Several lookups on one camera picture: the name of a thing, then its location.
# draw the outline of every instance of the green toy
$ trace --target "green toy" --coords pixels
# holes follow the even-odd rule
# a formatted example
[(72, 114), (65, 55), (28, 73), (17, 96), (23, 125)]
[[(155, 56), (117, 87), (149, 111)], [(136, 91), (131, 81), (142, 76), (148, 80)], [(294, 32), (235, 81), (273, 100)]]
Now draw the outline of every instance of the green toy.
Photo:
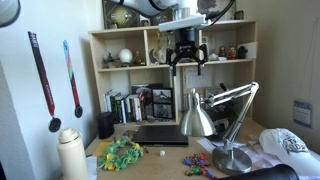
[[(128, 143), (132, 147), (119, 158), (117, 152)], [(138, 158), (142, 156), (143, 148), (138, 143), (130, 141), (128, 136), (122, 136), (117, 142), (108, 145), (104, 155), (99, 160), (99, 167), (103, 170), (119, 171), (120, 169), (125, 169), (128, 164), (136, 163)]]

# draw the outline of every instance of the lamp base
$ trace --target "lamp base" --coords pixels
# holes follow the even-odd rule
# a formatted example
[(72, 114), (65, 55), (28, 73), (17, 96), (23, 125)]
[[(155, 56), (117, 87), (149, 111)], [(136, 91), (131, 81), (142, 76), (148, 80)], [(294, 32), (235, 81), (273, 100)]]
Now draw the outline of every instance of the lamp base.
[(216, 147), (212, 151), (212, 162), (220, 171), (228, 175), (250, 172), (252, 166), (250, 157), (237, 148), (226, 151), (223, 147)]

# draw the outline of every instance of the black cup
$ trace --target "black cup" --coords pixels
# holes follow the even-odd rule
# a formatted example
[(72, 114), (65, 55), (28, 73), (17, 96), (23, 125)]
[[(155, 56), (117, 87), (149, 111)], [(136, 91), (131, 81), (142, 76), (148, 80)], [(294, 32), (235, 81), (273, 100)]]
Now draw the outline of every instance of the black cup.
[(103, 112), (96, 117), (98, 121), (98, 136), (106, 139), (114, 133), (112, 112)]

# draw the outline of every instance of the shelf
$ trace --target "shelf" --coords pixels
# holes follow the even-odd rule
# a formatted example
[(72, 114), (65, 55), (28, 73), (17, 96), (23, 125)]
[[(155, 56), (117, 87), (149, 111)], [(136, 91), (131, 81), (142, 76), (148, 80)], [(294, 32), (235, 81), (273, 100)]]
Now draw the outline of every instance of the shelf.
[[(237, 59), (237, 60), (227, 60), (227, 61), (208, 61), (204, 65), (211, 65), (211, 64), (233, 64), (233, 63), (245, 63), (245, 62), (252, 62), (255, 59)], [(191, 62), (191, 63), (178, 63), (176, 66), (197, 66), (198, 63)], [(128, 70), (143, 70), (143, 69), (157, 69), (157, 68), (169, 68), (169, 65), (154, 65), (154, 66), (134, 66), (134, 67), (119, 67), (119, 68), (106, 68), (106, 69), (99, 69), (99, 73), (103, 72), (110, 72), (110, 71), (128, 71)]]
[(110, 71), (128, 71), (128, 70), (141, 70), (141, 69), (157, 69), (157, 68), (169, 68), (169, 65), (154, 65), (154, 66), (133, 66), (133, 67), (119, 67), (119, 68), (106, 68), (100, 69), (98, 72), (110, 72)]
[[(202, 29), (202, 31), (228, 31), (244, 27), (248, 24), (255, 23), (255, 21), (249, 20), (230, 20), (230, 21), (218, 21), (212, 26), (208, 26)], [(105, 29), (97, 31), (89, 31), (89, 34), (105, 38), (105, 39), (121, 39), (142, 35), (144, 31), (158, 31), (158, 26), (147, 27), (132, 27), (132, 28), (120, 28), (120, 29)]]
[[(204, 65), (210, 65), (210, 64), (233, 64), (233, 63), (245, 63), (245, 62), (252, 62), (255, 59), (240, 59), (240, 60), (227, 60), (227, 61), (208, 61), (204, 63)], [(191, 62), (191, 63), (178, 63), (176, 66), (197, 66), (198, 63)]]
[[(204, 95), (207, 88), (219, 87), (220, 82), (228, 87), (238, 87), (255, 79), (256, 58), (206, 62), (203, 76), (196, 76), (197, 62), (179, 62), (176, 64), (177, 71), (174, 77), (168, 64), (151, 65), (150, 50), (157, 49), (159, 46), (158, 26), (106, 29), (89, 31), (88, 34), (101, 112), (106, 110), (104, 95), (110, 89), (116, 89), (125, 94), (131, 93), (130, 86), (137, 84), (163, 84), (164, 87), (173, 89), (175, 116), (170, 122), (116, 124), (117, 128), (177, 124), (180, 121), (181, 112), (185, 111), (185, 97), (190, 87), (196, 87), (196, 91)], [(199, 42), (202, 37), (207, 37), (208, 49), (210, 48), (208, 53), (217, 54), (216, 51), (221, 46), (227, 48), (230, 45), (257, 42), (257, 26), (255, 21), (249, 20), (218, 21), (196, 33), (197, 46), (202, 43)], [(123, 48), (132, 52), (139, 51), (145, 58), (147, 66), (102, 69), (102, 59), (106, 53), (110, 52), (114, 58), (118, 59), (120, 50)], [(251, 116), (252, 108), (248, 113), (248, 117)]]

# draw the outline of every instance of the book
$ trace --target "book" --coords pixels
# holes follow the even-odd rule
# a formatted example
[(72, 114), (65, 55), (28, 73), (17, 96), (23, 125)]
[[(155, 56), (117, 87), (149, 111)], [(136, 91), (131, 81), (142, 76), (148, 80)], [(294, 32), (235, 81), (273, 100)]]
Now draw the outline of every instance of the book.
[(130, 111), (132, 114), (131, 121), (136, 122), (140, 120), (140, 115), (139, 115), (139, 109), (138, 109), (138, 100), (139, 94), (130, 94), (127, 98), (129, 99), (129, 104), (130, 104)]
[(143, 93), (140, 93), (139, 96), (139, 103), (140, 103), (140, 117), (141, 120), (146, 120), (147, 119), (147, 114), (145, 111), (145, 96)]
[(112, 112), (110, 97), (117, 94), (117, 93), (119, 93), (119, 92), (117, 92), (113, 89), (111, 89), (110, 91), (105, 93), (104, 100), (105, 100), (105, 105), (106, 105), (106, 112)]
[(121, 96), (121, 92), (116, 92), (113, 95), (110, 96), (110, 104), (111, 104), (111, 112), (112, 112), (112, 118), (114, 123), (117, 122), (117, 108), (116, 108), (116, 97)]
[(123, 110), (122, 107), (124, 108), (124, 106), (122, 106), (124, 98), (126, 98), (127, 95), (120, 95), (120, 96), (116, 96), (115, 97), (115, 111), (113, 112), (114, 114), (114, 123), (123, 123), (125, 116), (123, 116)]
[(124, 104), (125, 104), (125, 113), (126, 113), (127, 122), (134, 122), (135, 119), (132, 114), (132, 107), (131, 107), (132, 105), (128, 96), (124, 99)]

